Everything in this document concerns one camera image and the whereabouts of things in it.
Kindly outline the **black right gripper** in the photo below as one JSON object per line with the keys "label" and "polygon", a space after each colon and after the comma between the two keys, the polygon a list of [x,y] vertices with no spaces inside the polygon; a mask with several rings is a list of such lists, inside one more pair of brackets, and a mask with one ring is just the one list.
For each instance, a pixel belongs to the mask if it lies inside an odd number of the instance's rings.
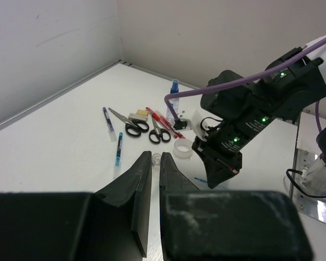
{"label": "black right gripper", "polygon": [[223,121],[216,130],[207,131],[206,141],[195,138],[192,148],[204,164],[209,188],[215,188],[240,172],[241,150],[273,120],[273,116],[265,114],[243,115]]}

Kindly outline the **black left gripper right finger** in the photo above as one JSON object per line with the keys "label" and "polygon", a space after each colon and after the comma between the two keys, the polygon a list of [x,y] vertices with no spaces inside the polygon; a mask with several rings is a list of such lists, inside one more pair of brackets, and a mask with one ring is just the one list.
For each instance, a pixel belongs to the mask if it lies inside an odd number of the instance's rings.
{"label": "black left gripper right finger", "polygon": [[278,191],[200,190],[170,153],[160,163],[164,260],[313,260],[298,212]]}

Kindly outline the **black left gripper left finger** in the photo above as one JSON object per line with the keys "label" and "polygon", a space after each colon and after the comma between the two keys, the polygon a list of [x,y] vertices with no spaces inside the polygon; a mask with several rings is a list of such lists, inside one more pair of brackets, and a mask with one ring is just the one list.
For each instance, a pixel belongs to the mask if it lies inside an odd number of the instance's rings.
{"label": "black left gripper left finger", "polygon": [[151,156],[94,193],[0,193],[0,260],[142,260]]}

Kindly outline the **small clear pen cap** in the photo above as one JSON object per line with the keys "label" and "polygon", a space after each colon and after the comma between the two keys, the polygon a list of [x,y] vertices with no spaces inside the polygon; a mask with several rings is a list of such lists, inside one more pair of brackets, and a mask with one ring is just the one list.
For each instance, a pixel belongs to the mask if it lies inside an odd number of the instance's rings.
{"label": "small clear pen cap", "polygon": [[161,163],[161,154],[155,153],[152,155],[152,166],[159,166]]}

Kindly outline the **blue and white pen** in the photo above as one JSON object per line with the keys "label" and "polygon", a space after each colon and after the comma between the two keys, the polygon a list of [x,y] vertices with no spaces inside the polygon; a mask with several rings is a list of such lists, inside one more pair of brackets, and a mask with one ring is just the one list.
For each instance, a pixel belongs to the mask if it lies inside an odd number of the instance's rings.
{"label": "blue and white pen", "polygon": [[[201,178],[195,177],[194,180],[199,181],[206,185],[208,184],[208,181],[206,179],[201,179]],[[226,187],[225,185],[219,184],[215,187],[215,189],[228,189],[228,187]]]}

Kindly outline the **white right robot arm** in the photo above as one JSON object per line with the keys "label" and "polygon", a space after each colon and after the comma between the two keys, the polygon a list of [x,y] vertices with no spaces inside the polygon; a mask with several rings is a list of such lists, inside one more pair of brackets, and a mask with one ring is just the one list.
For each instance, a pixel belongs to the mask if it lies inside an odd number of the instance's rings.
{"label": "white right robot arm", "polygon": [[270,65],[268,76],[230,89],[204,94],[201,107],[221,122],[204,127],[192,148],[201,158],[208,187],[235,177],[242,168],[241,150],[273,120],[295,121],[307,106],[326,97],[326,42],[318,38],[297,47]]}

